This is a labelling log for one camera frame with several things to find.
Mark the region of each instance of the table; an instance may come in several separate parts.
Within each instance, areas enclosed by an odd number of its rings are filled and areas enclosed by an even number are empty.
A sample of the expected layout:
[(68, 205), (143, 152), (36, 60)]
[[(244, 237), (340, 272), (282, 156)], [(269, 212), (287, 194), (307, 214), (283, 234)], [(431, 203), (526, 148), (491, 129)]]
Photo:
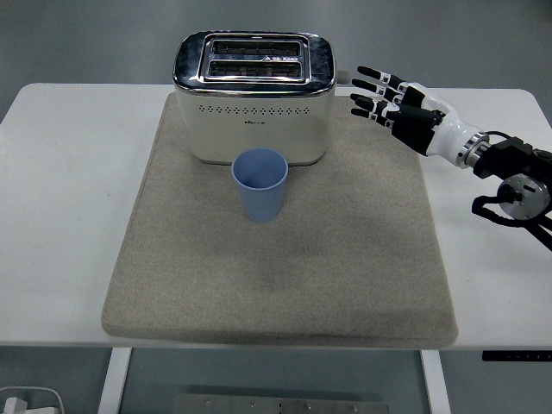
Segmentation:
[[(20, 91), (0, 125), (0, 345), (190, 346), (112, 337), (100, 324), (171, 91), (49, 84)], [(552, 129), (529, 92), (435, 91), (466, 122), (552, 148)], [(420, 160), (459, 328), (451, 348), (550, 348), (552, 254), (524, 230), (472, 215), (473, 199), (494, 195), (499, 179), (481, 180), (437, 157)]]

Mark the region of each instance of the robotic arm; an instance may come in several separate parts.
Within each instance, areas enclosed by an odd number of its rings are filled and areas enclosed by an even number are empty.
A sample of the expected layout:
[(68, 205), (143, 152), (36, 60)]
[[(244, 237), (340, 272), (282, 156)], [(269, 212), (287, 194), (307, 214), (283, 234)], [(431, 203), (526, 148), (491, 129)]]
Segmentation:
[[(552, 220), (546, 217), (552, 210), (552, 153), (463, 122), (453, 105), (420, 84), (364, 66), (358, 71), (375, 83), (353, 79), (353, 85), (377, 97), (352, 94), (358, 107), (351, 110), (353, 115), (391, 129), (421, 155), (439, 155), (459, 168), (471, 167), (481, 179), (503, 179), (497, 196), (476, 198), (472, 212), (497, 224), (525, 228), (552, 251), (552, 235), (546, 231), (552, 230)], [(491, 144), (491, 135), (504, 140)], [(512, 218), (494, 213), (486, 204), (499, 204)]]

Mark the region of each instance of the blue plastic cup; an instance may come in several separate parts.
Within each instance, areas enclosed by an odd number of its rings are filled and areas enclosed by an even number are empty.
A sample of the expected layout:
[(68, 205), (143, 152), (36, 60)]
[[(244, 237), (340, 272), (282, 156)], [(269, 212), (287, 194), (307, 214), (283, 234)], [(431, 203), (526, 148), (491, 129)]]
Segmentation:
[(288, 165), (284, 156), (270, 148), (253, 148), (232, 163), (246, 215), (257, 223), (273, 220), (284, 196)]

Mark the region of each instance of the white toaster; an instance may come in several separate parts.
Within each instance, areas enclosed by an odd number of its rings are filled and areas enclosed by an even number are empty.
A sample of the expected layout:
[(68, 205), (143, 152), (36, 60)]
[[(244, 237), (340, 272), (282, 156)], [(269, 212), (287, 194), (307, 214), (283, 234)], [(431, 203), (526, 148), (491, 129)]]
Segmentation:
[(290, 165), (323, 156), (336, 63), (322, 37), (196, 33), (180, 45), (172, 79), (200, 160), (230, 164), (252, 147), (276, 149)]

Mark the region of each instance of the gray felt mat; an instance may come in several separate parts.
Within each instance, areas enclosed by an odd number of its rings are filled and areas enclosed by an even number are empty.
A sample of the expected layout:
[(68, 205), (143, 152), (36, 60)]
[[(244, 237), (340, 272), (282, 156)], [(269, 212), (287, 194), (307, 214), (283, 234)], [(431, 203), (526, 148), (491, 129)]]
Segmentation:
[(103, 307), (113, 336), (440, 348), (457, 335), (417, 155), (337, 97), (329, 145), (249, 221), (169, 95)]

